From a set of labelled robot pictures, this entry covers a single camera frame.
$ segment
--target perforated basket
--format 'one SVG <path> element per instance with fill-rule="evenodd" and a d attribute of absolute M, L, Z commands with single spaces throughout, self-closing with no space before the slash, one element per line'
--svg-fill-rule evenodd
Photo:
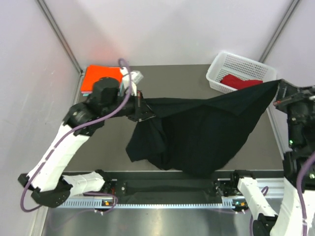
<path fill-rule="evenodd" d="M 211 64 L 206 75 L 210 87 L 223 93 L 237 90 L 220 83 L 228 74 L 241 80 L 268 82 L 277 79 L 276 70 L 270 66 L 235 54 L 221 52 Z"/>

